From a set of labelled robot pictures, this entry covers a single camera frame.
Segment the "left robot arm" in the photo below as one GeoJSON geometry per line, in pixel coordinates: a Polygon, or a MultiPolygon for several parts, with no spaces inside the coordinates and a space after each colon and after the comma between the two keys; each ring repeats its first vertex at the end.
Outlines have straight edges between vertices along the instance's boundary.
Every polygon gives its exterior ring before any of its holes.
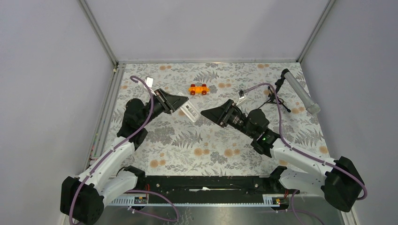
{"type": "Polygon", "coordinates": [[[139,193],[145,179],[139,169],[127,169],[116,178],[111,175],[118,166],[143,143],[145,126],[162,113],[172,114],[189,98],[172,95],[163,89],[150,92],[150,100],[133,98],[126,103],[122,126],[111,147],[77,177],[67,177],[61,186],[60,211],[71,220],[85,225],[95,224],[106,206],[128,190],[139,193]]]}

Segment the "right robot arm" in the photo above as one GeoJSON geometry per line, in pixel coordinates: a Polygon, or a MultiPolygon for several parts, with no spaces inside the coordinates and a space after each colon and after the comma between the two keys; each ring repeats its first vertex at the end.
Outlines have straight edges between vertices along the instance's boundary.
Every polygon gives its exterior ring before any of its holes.
{"type": "Polygon", "coordinates": [[[269,180],[269,187],[275,193],[285,189],[309,192],[323,197],[340,211],[350,212],[360,193],[365,192],[363,179],[350,159],[322,158],[290,146],[280,134],[268,128],[269,120],[261,109],[245,114],[229,99],[221,106],[201,111],[201,115],[222,128],[232,126],[252,138],[251,146],[257,153],[300,169],[299,172],[285,167],[275,169],[275,177],[269,180]]]}

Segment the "white remote control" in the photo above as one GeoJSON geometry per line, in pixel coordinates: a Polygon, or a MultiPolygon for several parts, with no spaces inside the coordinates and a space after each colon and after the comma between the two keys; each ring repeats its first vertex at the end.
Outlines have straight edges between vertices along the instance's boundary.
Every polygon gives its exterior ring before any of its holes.
{"type": "Polygon", "coordinates": [[[200,112],[189,99],[180,107],[180,109],[192,123],[195,123],[200,118],[200,112]]]}

